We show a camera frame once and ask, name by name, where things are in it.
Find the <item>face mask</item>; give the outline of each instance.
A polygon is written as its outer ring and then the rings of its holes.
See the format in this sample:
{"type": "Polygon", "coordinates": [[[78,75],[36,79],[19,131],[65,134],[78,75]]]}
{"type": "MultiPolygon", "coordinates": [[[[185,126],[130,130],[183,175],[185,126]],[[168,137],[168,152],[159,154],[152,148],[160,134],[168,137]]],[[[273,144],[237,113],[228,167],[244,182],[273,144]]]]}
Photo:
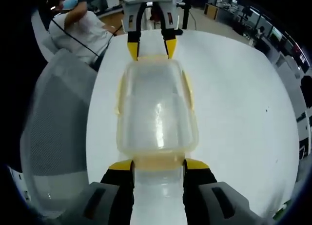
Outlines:
{"type": "Polygon", "coordinates": [[[71,10],[76,7],[78,0],[64,0],[62,10],[71,10]]]}

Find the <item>white tabletop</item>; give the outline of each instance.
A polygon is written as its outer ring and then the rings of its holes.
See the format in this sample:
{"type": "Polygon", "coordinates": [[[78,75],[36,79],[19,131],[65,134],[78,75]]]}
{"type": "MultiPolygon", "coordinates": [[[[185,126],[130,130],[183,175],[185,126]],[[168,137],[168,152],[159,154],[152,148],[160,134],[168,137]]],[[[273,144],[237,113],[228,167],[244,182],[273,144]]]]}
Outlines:
{"type": "MultiPolygon", "coordinates": [[[[127,35],[112,40],[94,86],[86,141],[90,183],[126,159],[117,150],[114,111],[132,60],[126,42],[127,35]]],[[[140,56],[154,54],[165,54],[160,31],[144,31],[140,56]]],[[[292,104],[275,69],[248,45],[198,31],[178,37],[174,59],[192,82],[199,143],[191,157],[245,196],[255,213],[271,216],[292,194],[299,158],[292,104]]]]}

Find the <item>office floor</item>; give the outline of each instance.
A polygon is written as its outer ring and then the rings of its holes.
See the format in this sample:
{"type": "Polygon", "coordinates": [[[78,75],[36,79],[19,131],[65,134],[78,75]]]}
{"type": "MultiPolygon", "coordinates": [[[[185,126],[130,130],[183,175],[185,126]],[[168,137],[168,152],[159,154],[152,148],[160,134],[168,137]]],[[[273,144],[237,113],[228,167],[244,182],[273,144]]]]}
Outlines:
{"type": "MultiPolygon", "coordinates": [[[[177,10],[180,16],[179,27],[182,28],[183,9],[178,8],[177,10]]],[[[245,37],[236,33],[231,27],[209,19],[208,17],[204,15],[203,10],[192,8],[190,12],[192,13],[193,17],[196,20],[197,31],[204,31],[204,32],[209,32],[209,33],[225,36],[225,37],[237,40],[239,42],[248,44],[249,41],[245,37]]],[[[115,28],[118,28],[121,25],[122,17],[123,17],[123,14],[120,12],[120,13],[112,14],[109,16],[105,16],[101,18],[101,21],[106,24],[112,25],[115,28]]],[[[187,29],[195,30],[195,21],[193,20],[191,15],[189,15],[187,29]]]]}

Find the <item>plastic food container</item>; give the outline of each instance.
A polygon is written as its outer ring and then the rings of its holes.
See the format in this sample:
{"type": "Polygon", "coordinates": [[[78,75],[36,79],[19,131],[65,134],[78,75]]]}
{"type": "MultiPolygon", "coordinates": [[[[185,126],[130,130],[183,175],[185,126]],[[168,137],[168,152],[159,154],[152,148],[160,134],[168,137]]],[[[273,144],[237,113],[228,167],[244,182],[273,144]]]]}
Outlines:
{"type": "Polygon", "coordinates": [[[117,113],[117,147],[138,162],[142,156],[156,164],[159,156],[183,160],[197,145],[190,83],[175,60],[131,62],[119,85],[117,113]]]}

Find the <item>office chair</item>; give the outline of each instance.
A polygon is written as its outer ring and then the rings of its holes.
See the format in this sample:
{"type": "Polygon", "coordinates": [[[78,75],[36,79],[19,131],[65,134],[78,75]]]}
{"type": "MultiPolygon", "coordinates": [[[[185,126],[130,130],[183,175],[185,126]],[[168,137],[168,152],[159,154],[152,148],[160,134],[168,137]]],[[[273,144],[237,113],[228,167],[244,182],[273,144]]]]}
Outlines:
{"type": "Polygon", "coordinates": [[[33,206],[60,215],[88,185],[86,126],[97,73],[61,49],[40,75],[20,139],[20,158],[33,206]]]}

